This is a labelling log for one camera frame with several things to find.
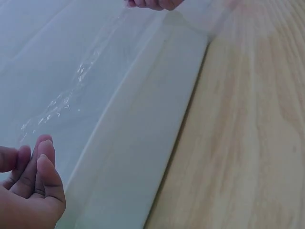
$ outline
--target clear plastic film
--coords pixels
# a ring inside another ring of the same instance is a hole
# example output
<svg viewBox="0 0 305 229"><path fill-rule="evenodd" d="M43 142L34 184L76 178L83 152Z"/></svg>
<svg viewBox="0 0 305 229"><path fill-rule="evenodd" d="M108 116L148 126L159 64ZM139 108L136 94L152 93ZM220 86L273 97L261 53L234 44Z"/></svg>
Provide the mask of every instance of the clear plastic film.
<svg viewBox="0 0 305 229"><path fill-rule="evenodd" d="M164 13L129 9L121 1L46 4L51 8L38 0L0 2L0 145L33 147L39 135L51 134L65 184Z"/></svg>

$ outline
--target wood grain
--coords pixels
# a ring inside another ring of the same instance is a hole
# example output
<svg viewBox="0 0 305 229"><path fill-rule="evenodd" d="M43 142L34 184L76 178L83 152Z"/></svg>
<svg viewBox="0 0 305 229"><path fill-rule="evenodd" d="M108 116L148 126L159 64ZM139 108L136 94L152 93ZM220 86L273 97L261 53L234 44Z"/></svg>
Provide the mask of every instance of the wood grain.
<svg viewBox="0 0 305 229"><path fill-rule="evenodd" d="M305 228L305 2L243 0L211 43L148 229Z"/></svg>

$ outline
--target fingertip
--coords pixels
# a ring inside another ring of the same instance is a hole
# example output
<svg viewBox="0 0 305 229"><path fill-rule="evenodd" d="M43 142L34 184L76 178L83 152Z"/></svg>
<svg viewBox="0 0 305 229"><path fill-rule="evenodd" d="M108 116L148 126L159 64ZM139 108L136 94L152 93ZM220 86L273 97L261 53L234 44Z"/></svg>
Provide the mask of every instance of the fingertip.
<svg viewBox="0 0 305 229"><path fill-rule="evenodd" d="M49 159L55 166L55 149L51 140L47 139L43 142L40 142L38 145L38 158L41 156Z"/></svg>
<svg viewBox="0 0 305 229"><path fill-rule="evenodd" d="M37 144L40 144L41 142L50 140L53 143L53 138L51 135L40 135L36 141Z"/></svg>
<svg viewBox="0 0 305 229"><path fill-rule="evenodd" d="M37 160L37 171L41 175L49 174L50 170L55 169L53 163L49 160L49 158L45 154L41 154Z"/></svg>

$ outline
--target fingernail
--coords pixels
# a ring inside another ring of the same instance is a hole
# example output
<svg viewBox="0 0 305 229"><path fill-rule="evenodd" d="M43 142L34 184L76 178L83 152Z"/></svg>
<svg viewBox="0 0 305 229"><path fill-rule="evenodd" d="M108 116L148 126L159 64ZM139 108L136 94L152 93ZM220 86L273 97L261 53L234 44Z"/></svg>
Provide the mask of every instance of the fingernail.
<svg viewBox="0 0 305 229"><path fill-rule="evenodd" d="M53 144L53 142L52 142L51 140L49 140L49 139L48 139L48 140L45 140L44 142L45 142L45 143L50 143L51 145Z"/></svg>
<svg viewBox="0 0 305 229"><path fill-rule="evenodd" d="M48 159L48 157L45 154L41 154L39 158L46 158L46 159Z"/></svg>

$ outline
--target plastic wrap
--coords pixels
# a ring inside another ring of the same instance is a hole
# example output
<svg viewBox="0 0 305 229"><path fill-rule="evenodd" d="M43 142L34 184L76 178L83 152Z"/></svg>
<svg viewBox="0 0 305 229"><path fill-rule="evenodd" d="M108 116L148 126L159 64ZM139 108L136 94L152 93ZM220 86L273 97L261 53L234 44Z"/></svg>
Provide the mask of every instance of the plastic wrap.
<svg viewBox="0 0 305 229"><path fill-rule="evenodd" d="M39 135L51 134L66 184L163 13L100 0L11 0L0 7L0 122L6 130L0 145L33 147Z"/></svg>

